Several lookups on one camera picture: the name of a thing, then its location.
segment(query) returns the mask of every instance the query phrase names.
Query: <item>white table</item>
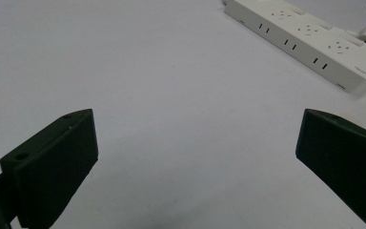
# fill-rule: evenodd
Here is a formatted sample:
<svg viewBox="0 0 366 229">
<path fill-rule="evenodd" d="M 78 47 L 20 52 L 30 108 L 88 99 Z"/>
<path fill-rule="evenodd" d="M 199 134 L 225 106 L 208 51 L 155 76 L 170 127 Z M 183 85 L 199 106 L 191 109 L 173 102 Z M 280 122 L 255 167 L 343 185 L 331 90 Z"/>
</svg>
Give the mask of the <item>white table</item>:
<svg viewBox="0 0 366 229">
<path fill-rule="evenodd" d="M 288 1 L 366 27 L 366 0 Z M 52 228 L 366 228 L 295 158 L 304 109 L 366 128 L 366 92 L 344 93 L 219 0 L 0 0 L 0 158 L 85 108 L 99 161 Z"/>
</svg>

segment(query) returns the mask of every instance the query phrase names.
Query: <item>tabletop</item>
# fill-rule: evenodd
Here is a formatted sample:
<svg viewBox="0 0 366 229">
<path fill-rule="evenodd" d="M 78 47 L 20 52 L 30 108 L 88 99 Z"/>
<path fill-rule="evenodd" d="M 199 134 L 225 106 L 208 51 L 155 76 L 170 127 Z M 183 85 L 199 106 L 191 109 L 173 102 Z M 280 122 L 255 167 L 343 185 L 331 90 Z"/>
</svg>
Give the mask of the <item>tabletop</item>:
<svg viewBox="0 0 366 229">
<path fill-rule="evenodd" d="M 366 27 L 366 0 L 288 2 Z M 0 0 L 0 158 L 87 108 L 99 160 L 52 228 L 366 228 L 295 158 L 305 109 L 366 129 L 366 90 L 343 92 L 220 0 Z"/>
</svg>

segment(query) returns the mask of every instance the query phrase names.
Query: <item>white surface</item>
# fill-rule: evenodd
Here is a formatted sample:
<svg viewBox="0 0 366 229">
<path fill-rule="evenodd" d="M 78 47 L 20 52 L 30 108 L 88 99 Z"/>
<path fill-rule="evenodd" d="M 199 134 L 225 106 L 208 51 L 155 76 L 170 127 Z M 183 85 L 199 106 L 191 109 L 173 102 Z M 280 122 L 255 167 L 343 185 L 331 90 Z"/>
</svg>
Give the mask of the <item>white surface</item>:
<svg viewBox="0 0 366 229">
<path fill-rule="evenodd" d="M 225 12 L 344 91 L 366 83 L 365 40 L 281 0 L 230 0 Z"/>
<path fill-rule="evenodd" d="M 365 0 L 289 2 L 366 27 Z M 366 128 L 366 94 L 223 11 L 0 0 L 0 158 L 58 116 L 94 110 L 99 161 L 52 228 L 366 228 L 295 158 L 305 108 Z"/>
</svg>

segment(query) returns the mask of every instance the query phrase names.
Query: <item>power strip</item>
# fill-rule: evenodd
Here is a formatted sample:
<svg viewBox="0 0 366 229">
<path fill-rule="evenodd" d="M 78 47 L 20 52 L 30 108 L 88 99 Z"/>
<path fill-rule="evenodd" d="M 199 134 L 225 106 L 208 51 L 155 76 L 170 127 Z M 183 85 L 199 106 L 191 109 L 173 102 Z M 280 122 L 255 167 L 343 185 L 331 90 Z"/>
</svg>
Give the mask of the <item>power strip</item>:
<svg viewBox="0 0 366 229">
<path fill-rule="evenodd" d="M 282 0 L 225 0 L 225 12 L 350 93 L 366 82 L 366 29 L 345 31 Z"/>
</svg>

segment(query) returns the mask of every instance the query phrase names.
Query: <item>white power strip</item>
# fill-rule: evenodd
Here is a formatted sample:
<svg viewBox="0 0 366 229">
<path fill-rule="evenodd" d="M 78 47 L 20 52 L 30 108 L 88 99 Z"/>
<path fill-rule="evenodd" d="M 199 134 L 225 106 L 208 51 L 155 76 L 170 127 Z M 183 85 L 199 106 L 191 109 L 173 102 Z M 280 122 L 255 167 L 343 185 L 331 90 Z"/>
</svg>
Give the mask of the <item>white power strip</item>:
<svg viewBox="0 0 366 229">
<path fill-rule="evenodd" d="M 224 3 L 232 18 L 344 91 L 366 82 L 366 29 L 356 33 L 336 28 L 281 0 Z"/>
</svg>

